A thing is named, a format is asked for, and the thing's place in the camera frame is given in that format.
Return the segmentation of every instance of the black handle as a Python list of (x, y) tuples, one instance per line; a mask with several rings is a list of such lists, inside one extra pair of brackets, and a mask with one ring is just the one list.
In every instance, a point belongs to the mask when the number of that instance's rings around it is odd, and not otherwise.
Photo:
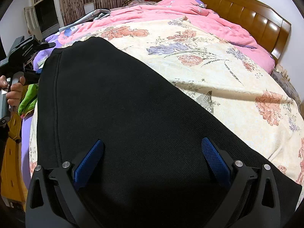
[(13, 77), (8, 77), (6, 79), (8, 83), (7, 89), (0, 89), (0, 101), (1, 101), (1, 120), (0, 125), (5, 127), (5, 125), (10, 121), (11, 119), (11, 112), (13, 111), (14, 107), (10, 107), (10, 105), (7, 103), (6, 100), (6, 94), (11, 91), (11, 86), (15, 83), (19, 82), (19, 79), (21, 76), (23, 76), (23, 72), (17, 72), (13, 75)]

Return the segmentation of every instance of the pink flower pattern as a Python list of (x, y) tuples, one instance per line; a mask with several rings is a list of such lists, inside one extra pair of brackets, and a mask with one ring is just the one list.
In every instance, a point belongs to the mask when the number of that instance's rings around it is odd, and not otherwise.
[(285, 166), (279, 165), (278, 169), (280, 170), (280, 172), (282, 172), (284, 175), (286, 175), (287, 168)]
[(281, 115), (280, 101), (281, 94), (264, 91), (262, 96), (255, 98), (255, 106), (263, 119), (267, 120), (270, 126), (279, 125)]
[(29, 163), (29, 172), (30, 172), (31, 176), (33, 176), (33, 173), (34, 173), (34, 170), (35, 170), (36, 166), (37, 166), (37, 161)]
[(129, 26), (121, 26), (118, 28), (107, 28), (102, 34), (102, 38), (108, 38), (108, 40), (112, 40), (114, 38), (122, 38), (123, 36), (131, 36), (131, 37), (146, 37), (149, 32), (146, 29), (130, 29)]
[(243, 65), (250, 72), (254, 71), (254, 69), (255, 69), (254, 66), (248, 62), (243, 61)]
[(302, 161), (300, 162), (301, 172), (298, 176), (297, 181), (295, 181), (297, 184), (300, 184), (300, 185), (302, 185), (303, 177), (304, 177), (304, 137), (301, 139), (301, 143), (302, 143), (302, 146), (301, 146), (301, 148), (299, 150), (299, 154), (298, 154), (298, 157), (302, 159)]
[(180, 60), (183, 65), (190, 67), (194, 65), (198, 65), (203, 61), (202, 58), (195, 55), (180, 55), (178, 57), (178, 60)]
[(175, 34), (174, 36), (169, 36), (167, 39), (174, 39), (176, 42), (183, 42), (187, 39), (194, 38), (196, 36), (196, 31), (187, 29), (184, 32), (176, 32), (178, 34)]

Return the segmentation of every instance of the hand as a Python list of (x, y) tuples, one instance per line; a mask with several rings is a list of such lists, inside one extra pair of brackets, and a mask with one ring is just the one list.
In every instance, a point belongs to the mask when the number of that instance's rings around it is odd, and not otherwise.
[[(13, 109), (14, 113), (17, 111), (17, 108), (19, 107), (22, 91), (23, 91), (23, 85), (25, 84), (25, 78), (24, 76), (21, 76), (18, 83), (15, 83), (11, 86), (11, 91), (6, 94), (7, 103), (11, 107), (16, 107)], [(2, 75), (0, 77), (0, 87), (1, 88), (7, 88), (7, 81), (6, 77)]]

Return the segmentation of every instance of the green blanket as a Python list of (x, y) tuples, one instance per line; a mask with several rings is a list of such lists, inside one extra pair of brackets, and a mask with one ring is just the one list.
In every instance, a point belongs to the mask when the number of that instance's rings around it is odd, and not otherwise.
[(18, 108), (19, 116), (26, 116), (27, 113), (34, 110), (37, 102), (38, 85), (32, 84), (28, 86), (26, 95)]

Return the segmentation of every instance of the white door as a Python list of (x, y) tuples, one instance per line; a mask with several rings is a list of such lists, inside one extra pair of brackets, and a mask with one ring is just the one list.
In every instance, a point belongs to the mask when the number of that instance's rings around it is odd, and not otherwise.
[(38, 40), (42, 40), (42, 33), (40, 31), (40, 27), (38, 24), (36, 12), (34, 7), (25, 7), (25, 18), (27, 22), (27, 27), (31, 33), (31, 35), (35, 35)]

